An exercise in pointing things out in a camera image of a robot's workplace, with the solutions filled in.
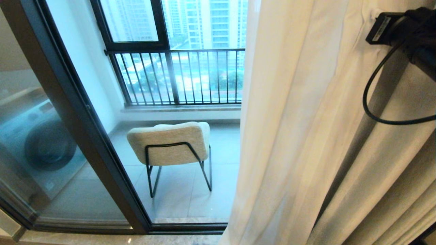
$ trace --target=window sill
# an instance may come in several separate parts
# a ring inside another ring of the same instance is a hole
[[[131,112],[208,112],[208,111],[240,111],[241,105],[158,105],[132,106],[121,110]]]

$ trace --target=window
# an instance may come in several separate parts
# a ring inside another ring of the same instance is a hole
[[[106,19],[94,11],[126,106],[241,101],[248,0],[91,0],[98,1],[111,10],[104,9]]]

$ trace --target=black device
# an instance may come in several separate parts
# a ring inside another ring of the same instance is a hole
[[[366,41],[369,44],[392,46],[366,85],[363,95],[366,114],[377,122],[391,125],[410,125],[436,120],[436,115],[406,121],[384,120],[369,111],[367,102],[372,81],[396,50],[405,53],[412,64],[436,81],[436,10],[421,7],[405,13],[381,13],[376,18]]]

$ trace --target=black metal chair frame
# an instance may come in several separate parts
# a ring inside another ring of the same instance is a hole
[[[149,148],[159,148],[159,147],[171,147],[171,146],[179,146],[179,145],[187,145],[189,149],[191,150],[192,154],[195,156],[195,158],[198,160],[201,170],[203,171],[204,179],[206,180],[206,184],[208,184],[209,191],[212,191],[212,151],[211,146],[209,145],[209,180],[206,177],[206,172],[204,171],[204,161],[201,161],[200,157],[198,156],[197,152],[194,150],[192,145],[188,142],[178,142],[173,144],[161,144],[161,145],[146,145],[145,146],[145,165],[147,168],[147,176],[148,176],[148,187],[150,188],[150,196],[153,198],[156,194],[156,187],[157,183],[159,181],[160,176],[160,170],[162,169],[162,166],[159,166],[159,169],[157,170],[157,176],[156,180],[154,181],[154,187],[151,186],[151,171],[153,170],[153,166],[149,164]]]

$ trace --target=washing machine door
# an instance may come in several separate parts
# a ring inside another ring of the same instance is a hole
[[[60,120],[34,127],[26,138],[25,155],[31,166],[43,171],[61,169],[73,158],[77,143]]]

